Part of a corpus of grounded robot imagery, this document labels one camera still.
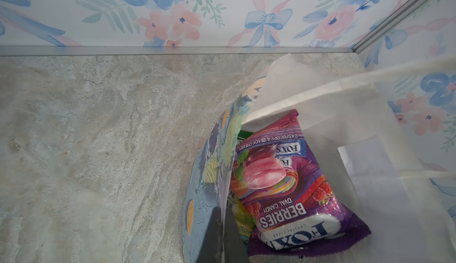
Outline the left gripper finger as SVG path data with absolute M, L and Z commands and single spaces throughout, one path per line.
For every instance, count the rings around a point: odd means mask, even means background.
M 210 217 L 197 263 L 248 263 L 247 247 L 231 211 L 216 207 Z

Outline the green Fox's lemon bag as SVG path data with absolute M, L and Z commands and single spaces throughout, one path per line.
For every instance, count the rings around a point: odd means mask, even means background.
M 245 207 L 241 204 L 239 198 L 232 191 L 233 185 L 235 183 L 235 178 L 236 178 L 235 170 L 238 167 L 239 167 L 238 155 L 237 155 L 237 152 L 235 152 L 227 206 L 231 209 L 231 211 L 233 213 L 234 219 L 236 221 L 237 229 L 241 236 L 243 244 L 248 245 L 248 242 L 249 242 L 252 234 L 254 233 L 256 225 L 254 222 L 253 215 L 247 212 Z

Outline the purple Fox's berries bag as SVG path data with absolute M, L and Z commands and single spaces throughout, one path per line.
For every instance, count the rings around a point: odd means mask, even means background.
M 230 189 L 255 223 L 247 252 L 320 257 L 371 234 L 322 173 L 293 110 L 236 146 Z

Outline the floral paper gift bag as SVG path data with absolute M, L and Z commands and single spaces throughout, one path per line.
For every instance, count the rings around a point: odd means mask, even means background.
M 374 83 L 455 66 L 455 58 L 446 57 L 342 78 L 318 74 L 289 55 L 275 61 L 266 83 L 255 82 L 246 100 L 222 114 L 194 162 L 184 261 L 196 263 L 213 210 L 226 213 L 228 166 L 241 125 L 296 109 L 336 193 L 373 231 L 346 251 L 348 262 L 453 263 L 456 226 L 430 181 L 439 172 L 423 169 Z

